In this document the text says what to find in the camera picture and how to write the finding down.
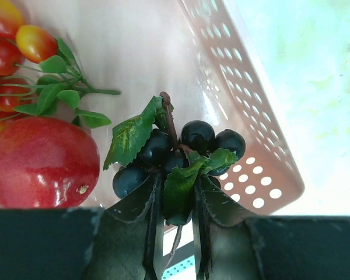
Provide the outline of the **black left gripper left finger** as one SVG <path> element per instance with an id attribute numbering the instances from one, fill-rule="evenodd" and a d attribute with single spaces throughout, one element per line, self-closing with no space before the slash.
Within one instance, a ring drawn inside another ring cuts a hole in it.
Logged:
<path id="1" fill-rule="evenodd" d="M 0 209 L 0 279 L 160 279 L 163 177 L 108 209 Z"/>

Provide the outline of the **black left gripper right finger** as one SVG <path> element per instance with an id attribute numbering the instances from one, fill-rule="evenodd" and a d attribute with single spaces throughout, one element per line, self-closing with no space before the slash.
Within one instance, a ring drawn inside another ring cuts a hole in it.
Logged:
<path id="1" fill-rule="evenodd" d="M 261 216 L 194 186 L 197 279 L 350 279 L 350 216 Z"/>

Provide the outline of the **dark toy grapes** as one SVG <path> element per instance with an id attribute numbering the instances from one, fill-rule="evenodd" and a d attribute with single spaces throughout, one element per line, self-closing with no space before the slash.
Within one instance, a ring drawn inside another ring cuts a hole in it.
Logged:
<path id="1" fill-rule="evenodd" d="M 214 185 L 246 152 L 246 142 L 236 131 L 215 133 L 201 120 L 187 122 L 176 134 L 170 96 L 153 96 L 143 112 L 113 128 L 113 138 L 103 168 L 121 165 L 112 182 L 115 195 L 123 199 L 151 174 L 164 179 L 164 219 L 177 227 L 169 258 L 179 246 L 184 225 L 191 219 L 192 191 L 196 180 L 206 177 Z"/>

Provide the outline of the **red toy fruit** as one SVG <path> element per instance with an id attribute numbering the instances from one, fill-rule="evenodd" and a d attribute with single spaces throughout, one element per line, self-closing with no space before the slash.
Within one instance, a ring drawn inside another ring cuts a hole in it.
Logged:
<path id="1" fill-rule="evenodd" d="M 83 129 L 50 117 L 26 117 L 0 133 L 0 206 L 67 208 L 95 188 L 100 156 Z"/>

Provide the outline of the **red toy cherry bunch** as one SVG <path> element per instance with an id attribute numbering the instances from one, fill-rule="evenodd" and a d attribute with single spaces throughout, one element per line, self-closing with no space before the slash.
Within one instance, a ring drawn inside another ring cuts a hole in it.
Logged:
<path id="1" fill-rule="evenodd" d="M 53 116 L 60 104 L 72 111 L 77 126 L 111 124 L 104 114 L 80 108 L 90 93 L 120 91 L 94 87 L 63 39 L 27 24 L 12 1 L 0 1 L 0 132 L 22 117 Z"/>

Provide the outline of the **pink plastic basket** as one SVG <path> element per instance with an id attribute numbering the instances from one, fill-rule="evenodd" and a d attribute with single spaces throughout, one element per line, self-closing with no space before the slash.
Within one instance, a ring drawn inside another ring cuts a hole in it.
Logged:
<path id="1" fill-rule="evenodd" d="M 242 134 L 245 156 L 222 176 L 243 207 L 272 214 L 305 185 L 288 146 L 279 105 L 239 10 L 231 1 L 15 1 L 26 23 L 62 38 L 86 79 L 117 89 L 81 108 L 113 123 L 138 115 L 164 91 L 178 130 L 204 120 Z"/>

